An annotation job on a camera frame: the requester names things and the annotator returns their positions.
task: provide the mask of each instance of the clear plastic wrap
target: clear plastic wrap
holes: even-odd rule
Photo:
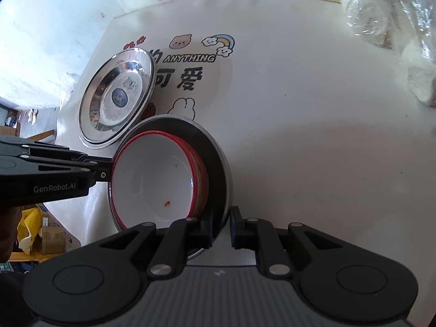
[[[356,36],[400,57],[399,76],[424,104],[436,106],[436,0],[341,0]]]

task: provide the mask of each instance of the white table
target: white table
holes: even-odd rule
[[[57,142],[112,155],[115,146],[92,151],[78,139],[88,81],[135,36],[165,56],[176,32],[192,33],[190,50],[201,53],[213,50],[201,45],[213,32],[235,38],[228,59],[204,65],[203,87],[157,87],[153,102],[166,113],[176,98],[195,98],[195,121],[224,149],[243,216],[279,228],[304,222],[406,265],[419,282],[410,320],[426,326],[436,302],[436,111],[396,84],[393,53],[353,36],[339,4],[181,0],[115,19],[60,114]],[[47,206],[87,244],[116,231],[105,189],[98,183],[87,198]],[[223,235],[197,262],[253,263]]]

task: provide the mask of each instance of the yellow bag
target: yellow bag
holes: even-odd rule
[[[42,214],[39,208],[23,210],[18,224],[18,247],[25,253],[30,253],[36,235],[42,226]]]

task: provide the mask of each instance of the cloud illustration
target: cloud illustration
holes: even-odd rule
[[[168,111],[168,114],[178,114],[190,120],[195,118],[195,101],[193,98],[178,98],[173,104],[173,108]]]
[[[207,37],[207,38],[204,38],[201,42],[203,43],[203,45],[205,47],[210,47],[211,45],[216,45],[218,43],[218,38]]]
[[[217,48],[217,55],[221,55],[224,58],[227,58],[232,52],[233,50],[226,46]]]

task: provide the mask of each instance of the person's hand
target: person's hand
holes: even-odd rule
[[[0,262],[6,262],[12,253],[20,220],[20,207],[0,209]]]

